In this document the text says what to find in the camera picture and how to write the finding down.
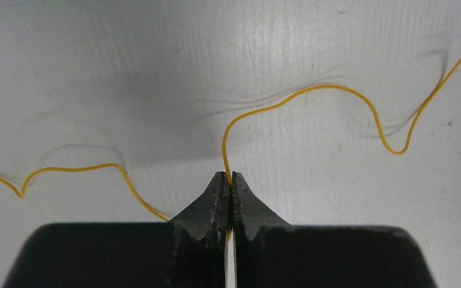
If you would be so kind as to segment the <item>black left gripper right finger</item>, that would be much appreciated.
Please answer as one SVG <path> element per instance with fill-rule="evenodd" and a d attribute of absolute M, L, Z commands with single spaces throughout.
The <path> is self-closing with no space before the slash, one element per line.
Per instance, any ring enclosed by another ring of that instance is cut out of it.
<path fill-rule="evenodd" d="M 393 226 L 294 225 L 232 174 L 238 287 L 436 287 L 414 238 Z"/>

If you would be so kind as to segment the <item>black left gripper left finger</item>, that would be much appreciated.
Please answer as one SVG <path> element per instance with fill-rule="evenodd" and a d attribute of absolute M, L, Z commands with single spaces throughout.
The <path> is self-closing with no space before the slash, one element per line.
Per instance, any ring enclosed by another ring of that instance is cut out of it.
<path fill-rule="evenodd" d="M 217 172 L 164 223 L 50 223 L 25 241 L 5 287 L 224 287 L 229 190 Z"/>

